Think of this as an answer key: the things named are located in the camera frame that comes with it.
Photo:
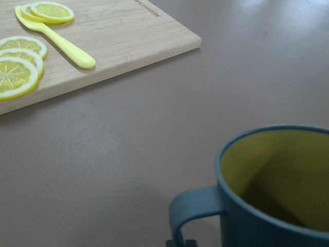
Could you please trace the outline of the bamboo cutting board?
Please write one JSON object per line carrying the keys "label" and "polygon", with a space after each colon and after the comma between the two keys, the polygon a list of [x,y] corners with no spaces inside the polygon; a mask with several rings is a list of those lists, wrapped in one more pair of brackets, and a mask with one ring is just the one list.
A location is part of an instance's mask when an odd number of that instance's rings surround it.
{"label": "bamboo cutting board", "polygon": [[82,69],[48,37],[26,28],[14,9],[25,1],[1,1],[1,38],[29,36],[47,46],[44,72],[29,93],[1,101],[5,114],[200,47],[201,38],[149,1],[63,1],[75,15],[52,29],[91,55]]}

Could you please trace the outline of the yellow plastic knife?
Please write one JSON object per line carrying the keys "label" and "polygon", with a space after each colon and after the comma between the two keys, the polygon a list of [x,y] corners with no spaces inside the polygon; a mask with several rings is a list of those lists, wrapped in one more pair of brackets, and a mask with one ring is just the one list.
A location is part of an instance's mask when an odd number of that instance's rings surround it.
{"label": "yellow plastic knife", "polygon": [[51,28],[43,24],[42,22],[37,22],[34,20],[26,19],[23,17],[21,12],[21,6],[16,6],[15,9],[16,18],[28,29],[33,31],[38,31],[43,33],[48,37],[55,45],[65,53],[78,67],[83,69],[92,69],[96,65],[96,60],[89,55],[87,52],[83,51],[73,43],[69,42]]}

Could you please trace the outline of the blue mug yellow inside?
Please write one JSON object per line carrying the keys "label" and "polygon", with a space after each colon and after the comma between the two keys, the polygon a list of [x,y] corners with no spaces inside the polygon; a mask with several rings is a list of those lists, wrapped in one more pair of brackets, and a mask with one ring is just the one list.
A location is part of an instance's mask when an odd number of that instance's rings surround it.
{"label": "blue mug yellow inside", "polygon": [[169,207],[167,246],[197,246],[181,227],[218,215],[222,246],[328,246],[328,130],[279,125],[247,131],[215,161],[217,184]]}

